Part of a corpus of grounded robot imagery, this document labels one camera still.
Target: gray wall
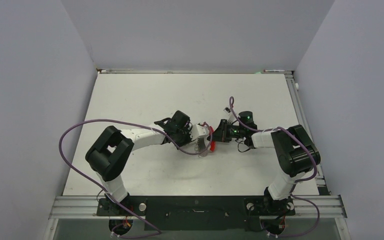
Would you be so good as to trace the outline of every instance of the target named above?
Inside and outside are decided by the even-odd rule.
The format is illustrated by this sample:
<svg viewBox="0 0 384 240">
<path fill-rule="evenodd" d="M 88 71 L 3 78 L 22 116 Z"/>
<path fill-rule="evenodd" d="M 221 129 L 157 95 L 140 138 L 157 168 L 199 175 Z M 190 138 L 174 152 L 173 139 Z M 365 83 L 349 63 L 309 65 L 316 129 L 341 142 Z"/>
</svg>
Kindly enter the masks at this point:
<svg viewBox="0 0 384 240">
<path fill-rule="evenodd" d="M 334 0 L 62 0 L 99 68 L 294 70 Z"/>
<path fill-rule="evenodd" d="M 58 140 L 84 118 L 95 78 L 59 0 L 0 1 L 0 240 L 43 237 L 68 173 Z"/>
<path fill-rule="evenodd" d="M 295 77 L 352 239 L 384 239 L 384 1 L 335 1 Z"/>
</svg>

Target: robotic arm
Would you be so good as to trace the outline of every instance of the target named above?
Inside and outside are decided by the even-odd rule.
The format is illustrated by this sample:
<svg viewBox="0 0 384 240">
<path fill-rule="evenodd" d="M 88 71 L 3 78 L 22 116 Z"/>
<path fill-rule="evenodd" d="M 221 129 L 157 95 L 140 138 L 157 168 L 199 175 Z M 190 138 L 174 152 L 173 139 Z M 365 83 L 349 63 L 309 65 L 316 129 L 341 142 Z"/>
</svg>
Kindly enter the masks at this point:
<svg viewBox="0 0 384 240">
<path fill-rule="evenodd" d="M 150 146 L 169 143 L 160 132 L 165 132 L 179 147 L 189 144 L 209 134 L 209 130 L 199 124 L 192 125 L 190 118 L 176 111 L 172 118 L 165 118 L 149 125 L 149 129 L 135 128 L 119 130 L 108 126 L 86 153 L 86 160 L 97 173 L 104 187 L 118 202 L 129 194 L 121 173 L 132 151 Z"/>
<path fill-rule="evenodd" d="M 274 181 L 266 189 L 272 200 L 283 200 L 291 195 L 296 180 L 301 179 L 313 169 L 313 164 L 305 151 L 285 132 L 280 130 L 252 131 L 241 124 L 234 125 L 231 110 L 225 109 L 229 114 L 228 119 L 222 119 L 218 128 L 213 133 L 213 141 L 228 143 L 232 139 L 242 139 L 250 149 L 274 148 L 280 170 Z M 249 128 L 257 129 L 251 111 L 239 113 L 239 120 Z M 320 163 L 320 154 L 309 135 L 301 125 L 287 129 L 310 152 L 316 164 Z"/>
</svg>

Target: purple cable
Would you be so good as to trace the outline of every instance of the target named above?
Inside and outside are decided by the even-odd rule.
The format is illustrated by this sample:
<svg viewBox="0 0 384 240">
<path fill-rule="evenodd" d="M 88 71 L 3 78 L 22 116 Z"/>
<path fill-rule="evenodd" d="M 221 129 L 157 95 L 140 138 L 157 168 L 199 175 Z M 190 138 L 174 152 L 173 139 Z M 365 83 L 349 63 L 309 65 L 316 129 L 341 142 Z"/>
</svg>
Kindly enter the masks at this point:
<svg viewBox="0 0 384 240">
<path fill-rule="evenodd" d="M 236 121 L 242 125 L 242 127 L 248 129 L 248 130 L 251 130 L 251 131 L 254 131 L 254 132 L 264 132 L 264 130 L 258 130 L 258 129 L 254 129 L 252 127 L 249 127 L 247 125 L 245 125 L 241 120 L 239 120 L 239 117 L 236 115 L 235 111 L 233 111 L 233 103 L 235 103 L 235 98 L 233 96 L 231 96 L 229 98 L 229 106 L 230 106 L 230 111 L 232 112 L 234 118 L 236 119 Z"/>
<path fill-rule="evenodd" d="M 312 175 L 307 177 L 307 178 L 298 179 L 298 180 L 295 181 L 295 183 L 304 182 L 304 181 L 308 181 L 308 180 L 311 180 L 311 179 L 315 178 L 316 175 L 317 175 L 317 164 L 316 164 L 316 161 L 313 158 L 313 155 L 306 148 L 306 146 L 304 146 L 304 144 L 302 142 L 300 142 L 300 140 L 298 140 L 292 133 L 290 133 L 288 130 L 284 129 L 283 127 L 278 126 L 274 130 L 282 130 L 282 131 L 284 131 L 292 140 L 294 140 L 302 148 L 302 150 L 304 150 L 304 152 L 308 155 L 308 157 L 310 158 L 310 161 L 312 163 L 312 167 L 314 169 L 314 172 L 312 173 Z"/>
<path fill-rule="evenodd" d="M 297 234 L 289 234 L 289 235 L 276 235 L 276 234 L 273 234 L 273 233 L 267 231 L 267 229 L 264 227 L 264 223 L 261 223 L 262 228 L 263 228 L 263 229 L 266 229 L 265 231 L 266 231 L 267 233 L 269 233 L 270 236 L 273 236 L 273 237 L 276 237 L 276 236 L 277 236 L 278 238 L 301 237 L 301 236 L 304 236 L 304 235 L 310 233 L 311 231 L 313 231 L 314 229 L 317 228 L 317 225 L 319 225 L 319 221 L 320 221 L 320 210 L 319 210 L 319 207 L 318 207 L 314 202 L 312 202 L 312 201 L 310 201 L 310 200 L 308 200 L 308 199 L 305 199 L 305 198 L 302 198 L 302 197 L 298 197 L 298 196 L 295 196 L 295 195 L 292 195 L 292 194 L 291 194 L 291 196 L 292 196 L 294 199 L 298 199 L 298 200 L 302 200 L 302 201 L 305 201 L 305 202 L 307 202 L 307 203 L 310 203 L 311 205 L 313 205 L 313 206 L 315 207 L 315 209 L 316 209 L 316 211 L 317 211 L 317 219 L 315 220 L 314 225 L 313 225 L 310 229 L 308 229 L 308 230 L 306 230 L 306 231 L 304 231 L 304 232 L 301 232 L 301 233 L 297 233 Z"/>
<path fill-rule="evenodd" d="M 164 131 L 161 131 L 159 129 L 156 129 L 156 128 L 153 128 L 153 127 L 150 127 L 150 126 L 144 126 L 144 125 L 140 125 L 140 124 L 135 124 L 135 123 L 130 123 L 130 122 L 125 122 L 125 121 L 118 121 L 118 120 L 112 120 L 112 119 L 92 119 L 92 120 L 87 120 L 87 121 L 83 121 L 83 122 L 80 122 L 80 123 L 77 123 L 73 126 L 71 126 L 69 129 L 67 129 L 62 135 L 61 135 L 61 138 L 59 139 L 59 143 L 58 143 L 58 148 L 59 148 L 59 154 L 61 155 L 61 158 L 62 160 L 64 160 L 64 162 L 71 168 L 73 169 L 74 171 L 76 171 L 78 174 L 82 175 L 83 177 L 85 177 L 86 179 L 88 179 L 89 181 L 91 181 L 92 183 L 96 184 L 98 187 L 100 187 L 103 191 L 105 191 L 105 193 L 107 193 L 107 189 L 101 185 L 99 182 L 93 180 L 90 176 L 84 174 L 82 171 L 80 171 L 79 169 L 77 169 L 75 166 L 73 166 L 73 164 L 71 164 L 71 162 L 69 162 L 66 158 L 66 156 L 64 155 L 63 153 L 63 139 L 64 137 L 73 129 L 79 127 L 79 126 L 82 126 L 82 125 L 85 125 L 85 124 L 89 124 L 89 123 L 96 123 L 96 122 L 108 122 L 108 123 L 115 123 L 115 124 L 123 124 L 123 125 L 129 125 L 129 126 L 133 126 L 133 127 L 138 127 L 138 128 L 142 128 L 142 129 L 149 129 L 149 130 L 152 130 L 152 131 L 155 131 L 155 132 L 158 132 L 162 135 L 164 135 L 166 138 L 168 138 L 168 140 L 170 140 L 176 147 L 177 149 L 179 149 L 181 152 L 185 153 L 185 154 L 188 154 L 188 155 L 199 155 L 203 152 L 205 152 L 210 146 L 211 146 L 211 141 L 213 140 L 213 134 L 211 133 L 211 131 L 209 132 L 209 143 L 208 145 L 206 146 L 206 148 L 204 150 L 202 150 L 201 152 L 195 152 L 195 153 L 192 153 L 192 152 L 187 152 L 183 149 L 181 149 L 179 147 L 179 145 L 177 145 L 174 140 L 169 136 L 167 135 L 167 133 L 165 133 Z M 120 238 L 122 239 L 140 239 L 140 238 L 145 238 L 145 237 L 151 237 L 151 236 L 156 236 L 156 235 L 160 235 L 161 233 L 163 233 L 160 229 L 158 229 L 158 227 L 156 227 L 155 225 L 153 225 L 152 223 L 150 223 L 149 221 L 147 221 L 146 219 L 142 218 L 141 216 L 137 215 L 136 213 L 134 213 L 133 211 L 131 211 L 130 209 L 128 209 L 127 207 L 125 207 L 124 205 L 122 205 L 121 203 L 119 203 L 112 195 L 110 194 L 107 194 L 107 196 L 114 202 L 116 203 L 118 206 L 120 206 L 122 209 L 124 209 L 126 212 L 128 212 L 129 214 L 133 215 L 134 217 L 138 218 L 139 220 L 141 220 L 142 222 L 144 222 L 145 224 L 147 224 L 148 226 L 150 226 L 151 228 L 155 229 L 157 232 L 156 233 L 151 233 L 151 234 L 147 234 L 147 235 L 140 235 L 140 236 L 120 236 Z M 115 226 L 111 231 L 114 232 L 114 230 L 119 227 L 119 225 Z"/>
</svg>

